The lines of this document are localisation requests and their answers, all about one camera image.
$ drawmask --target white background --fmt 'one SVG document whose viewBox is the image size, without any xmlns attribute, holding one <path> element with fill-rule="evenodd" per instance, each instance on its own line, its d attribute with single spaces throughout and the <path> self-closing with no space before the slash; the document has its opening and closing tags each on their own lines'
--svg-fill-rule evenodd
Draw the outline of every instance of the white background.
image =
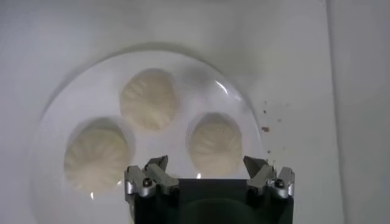
<svg viewBox="0 0 390 224">
<path fill-rule="evenodd" d="M 330 1 L 347 223 L 389 223 L 390 1 Z"/>
<path fill-rule="evenodd" d="M 390 57 L 382 47 L 389 5 L 370 2 L 331 5 L 345 210 L 347 220 L 362 223 L 384 218 L 376 206 L 389 184 L 382 166 L 390 145 Z M 0 222 L 31 217 L 21 209 L 26 147 L 56 93 L 110 55 L 157 48 L 210 62 L 251 99 L 260 125 L 270 128 L 262 134 L 269 159 L 296 171 L 296 223 L 342 223 L 328 37 L 320 0 L 2 0 Z M 129 47 L 150 41 L 158 43 Z M 384 184 L 371 184 L 379 178 Z M 361 194 L 372 190 L 379 193 Z"/>
</svg>

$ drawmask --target crumb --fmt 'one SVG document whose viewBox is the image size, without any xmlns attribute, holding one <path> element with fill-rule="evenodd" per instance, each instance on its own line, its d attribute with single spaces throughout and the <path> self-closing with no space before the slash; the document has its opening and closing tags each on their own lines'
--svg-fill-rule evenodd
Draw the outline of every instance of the crumb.
<svg viewBox="0 0 390 224">
<path fill-rule="evenodd" d="M 269 127 L 261 127 L 261 130 L 262 130 L 263 132 L 269 132 Z"/>
</svg>

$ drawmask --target round plate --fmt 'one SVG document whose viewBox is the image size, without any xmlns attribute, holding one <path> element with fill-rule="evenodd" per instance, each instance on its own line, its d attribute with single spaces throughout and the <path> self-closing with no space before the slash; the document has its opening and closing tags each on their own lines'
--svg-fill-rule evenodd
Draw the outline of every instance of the round plate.
<svg viewBox="0 0 390 224">
<path fill-rule="evenodd" d="M 172 74 L 180 111 L 163 131 L 130 127 L 119 110 L 119 93 L 140 71 L 160 68 Z M 166 172 L 174 177 L 197 178 L 188 155 L 188 137 L 206 114 L 219 113 L 234 120 L 242 134 L 243 155 L 262 158 L 256 119 L 242 95 L 215 68 L 172 52 L 133 52 L 94 65 L 53 100 L 31 145 L 30 205 L 40 224 L 129 222 L 123 182 L 94 195 L 75 190 L 65 179 L 66 146 L 75 130 L 92 119 L 110 117 L 133 139 L 129 165 L 143 167 L 150 158 L 168 155 Z M 244 164 L 236 173 L 213 178 L 248 178 Z"/>
</svg>

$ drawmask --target dumpling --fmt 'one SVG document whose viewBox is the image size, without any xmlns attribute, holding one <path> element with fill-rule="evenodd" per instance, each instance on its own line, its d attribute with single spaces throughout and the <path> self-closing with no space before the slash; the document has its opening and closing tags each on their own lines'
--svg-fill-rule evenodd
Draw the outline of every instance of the dumpling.
<svg viewBox="0 0 390 224">
<path fill-rule="evenodd" d="M 228 122 L 198 125 L 190 138 L 190 157 L 204 176 L 223 176 L 241 162 L 241 133 Z"/>
<path fill-rule="evenodd" d="M 161 69 L 135 76 L 122 90 L 119 104 L 128 122 L 153 131 L 168 126 L 179 108 L 169 74 Z"/>
<path fill-rule="evenodd" d="M 95 129 L 82 133 L 65 152 L 66 179 L 87 193 L 110 190 L 122 179 L 130 152 L 115 131 Z"/>
</svg>

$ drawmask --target white table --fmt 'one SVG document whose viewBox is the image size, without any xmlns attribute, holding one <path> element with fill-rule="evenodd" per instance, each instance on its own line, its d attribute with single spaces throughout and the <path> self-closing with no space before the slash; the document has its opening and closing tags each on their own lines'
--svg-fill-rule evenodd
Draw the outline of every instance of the white table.
<svg viewBox="0 0 390 224">
<path fill-rule="evenodd" d="M 10 2 L 0 3 L 1 223 L 32 218 L 26 147 L 51 97 L 90 65 L 145 49 L 225 73 L 269 127 L 268 159 L 296 173 L 294 222 L 343 222 L 325 1 Z"/>
</svg>

